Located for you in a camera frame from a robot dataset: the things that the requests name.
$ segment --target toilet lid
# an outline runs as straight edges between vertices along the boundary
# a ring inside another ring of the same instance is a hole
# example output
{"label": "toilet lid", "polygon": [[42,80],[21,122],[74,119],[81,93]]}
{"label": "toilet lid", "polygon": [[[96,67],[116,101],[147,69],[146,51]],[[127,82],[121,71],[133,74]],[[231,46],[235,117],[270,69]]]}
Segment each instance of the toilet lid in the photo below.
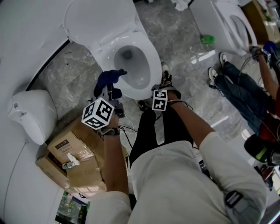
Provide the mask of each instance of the toilet lid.
{"label": "toilet lid", "polygon": [[89,47],[128,29],[135,16],[132,0],[73,0],[65,13],[64,28],[70,39]]}

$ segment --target forearm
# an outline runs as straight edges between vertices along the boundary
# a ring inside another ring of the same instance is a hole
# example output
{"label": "forearm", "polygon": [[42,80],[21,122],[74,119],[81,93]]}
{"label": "forearm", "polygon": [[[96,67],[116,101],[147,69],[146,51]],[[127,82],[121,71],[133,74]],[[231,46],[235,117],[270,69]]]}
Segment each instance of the forearm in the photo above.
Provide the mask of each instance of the forearm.
{"label": "forearm", "polygon": [[276,100],[279,85],[273,80],[270,69],[263,55],[259,56],[259,69],[265,89]]}
{"label": "forearm", "polygon": [[120,191],[128,195],[128,181],[122,145],[119,136],[104,136],[104,181],[107,191]]}
{"label": "forearm", "polygon": [[174,103],[171,105],[171,107],[180,116],[189,134],[198,147],[209,133],[214,132],[214,129],[211,128],[207,122],[205,122],[196,113],[186,107],[185,104],[181,102]]}

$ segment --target toilet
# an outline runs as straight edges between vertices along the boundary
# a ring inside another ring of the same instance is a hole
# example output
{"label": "toilet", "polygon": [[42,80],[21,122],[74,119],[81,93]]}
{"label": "toilet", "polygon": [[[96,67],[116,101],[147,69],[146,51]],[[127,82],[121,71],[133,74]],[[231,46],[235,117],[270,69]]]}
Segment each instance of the toilet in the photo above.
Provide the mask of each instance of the toilet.
{"label": "toilet", "polygon": [[53,100],[46,90],[20,92],[12,97],[7,108],[8,117],[20,123],[29,137],[43,145],[50,137],[57,121]]}
{"label": "toilet", "polygon": [[201,35],[215,38],[215,48],[222,52],[245,55],[257,39],[237,0],[194,0],[189,8]]}
{"label": "toilet", "polygon": [[70,40],[86,46],[103,71],[124,69],[114,84],[125,96],[142,100],[161,82],[158,53],[132,0],[74,0],[64,17]]}

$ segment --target white shirt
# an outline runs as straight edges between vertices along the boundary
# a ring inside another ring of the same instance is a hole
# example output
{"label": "white shirt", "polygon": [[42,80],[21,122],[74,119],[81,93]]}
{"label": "white shirt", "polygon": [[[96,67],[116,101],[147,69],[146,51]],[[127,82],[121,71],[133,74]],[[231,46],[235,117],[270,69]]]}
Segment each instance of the white shirt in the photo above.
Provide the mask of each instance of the white shirt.
{"label": "white shirt", "polygon": [[224,192],[245,192],[264,212],[267,195],[261,176],[216,133],[199,148],[217,185],[204,175],[187,141],[152,149],[131,167],[137,203],[122,192],[91,198],[87,224],[231,223]]}

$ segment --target black pants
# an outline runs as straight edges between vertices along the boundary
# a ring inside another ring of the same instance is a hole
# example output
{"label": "black pants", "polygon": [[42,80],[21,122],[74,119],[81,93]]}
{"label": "black pants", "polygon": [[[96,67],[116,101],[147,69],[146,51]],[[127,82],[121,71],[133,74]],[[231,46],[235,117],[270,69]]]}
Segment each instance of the black pants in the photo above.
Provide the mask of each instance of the black pants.
{"label": "black pants", "polygon": [[[129,155],[130,166],[140,155],[159,147],[154,129],[155,121],[156,114],[152,109],[144,111],[140,119],[136,141]],[[167,107],[163,112],[163,127],[164,143],[162,145],[176,141],[188,141],[193,145],[193,139],[183,121],[171,107]]]}

